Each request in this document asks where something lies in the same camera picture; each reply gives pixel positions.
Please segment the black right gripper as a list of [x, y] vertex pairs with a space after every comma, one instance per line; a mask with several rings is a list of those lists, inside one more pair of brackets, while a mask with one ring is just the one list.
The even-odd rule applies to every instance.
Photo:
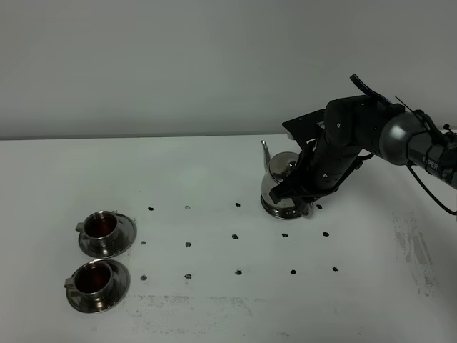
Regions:
[[[286, 121], [283, 127], [301, 147], [295, 169], [268, 193], [278, 204], [284, 199], [318, 199], [336, 192], [363, 163], [358, 146], [333, 145], [323, 125], [324, 110]], [[302, 216], [313, 215], [313, 203], [302, 202]]]

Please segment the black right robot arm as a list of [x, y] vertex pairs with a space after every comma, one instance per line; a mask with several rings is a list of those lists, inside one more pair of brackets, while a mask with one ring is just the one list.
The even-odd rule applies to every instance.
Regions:
[[431, 117], [403, 102], [391, 102], [353, 74], [361, 91], [285, 121], [284, 129], [300, 153], [271, 156], [263, 144], [265, 174], [261, 204], [279, 219], [311, 213], [313, 203], [338, 190], [348, 176], [374, 156], [412, 169], [418, 166], [456, 187], [456, 133], [440, 131]]

